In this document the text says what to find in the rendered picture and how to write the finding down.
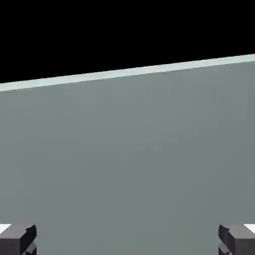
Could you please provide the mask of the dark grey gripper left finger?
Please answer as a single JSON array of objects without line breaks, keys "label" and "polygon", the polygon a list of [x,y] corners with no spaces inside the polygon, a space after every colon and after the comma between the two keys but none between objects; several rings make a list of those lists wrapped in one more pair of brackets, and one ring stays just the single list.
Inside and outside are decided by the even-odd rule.
[{"label": "dark grey gripper left finger", "polygon": [[0,224],[0,255],[37,255],[34,224]]}]

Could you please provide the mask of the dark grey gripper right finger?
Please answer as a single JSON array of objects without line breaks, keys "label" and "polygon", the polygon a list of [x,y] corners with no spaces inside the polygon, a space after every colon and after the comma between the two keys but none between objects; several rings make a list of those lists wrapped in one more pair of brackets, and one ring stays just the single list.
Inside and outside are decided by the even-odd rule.
[{"label": "dark grey gripper right finger", "polygon": [[218,255],[255,255],[255,224],[220,224]]}]

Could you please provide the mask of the grey-green painted cabinet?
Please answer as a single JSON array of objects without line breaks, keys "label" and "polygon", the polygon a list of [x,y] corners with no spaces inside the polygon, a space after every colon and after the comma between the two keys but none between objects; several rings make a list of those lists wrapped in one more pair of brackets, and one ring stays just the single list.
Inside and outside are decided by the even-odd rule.
[{"label": "grey-green painted cabinet", "polygon": [[217,255],[255,224],[255,54],[0,83],[0,224],[38,255]]}]

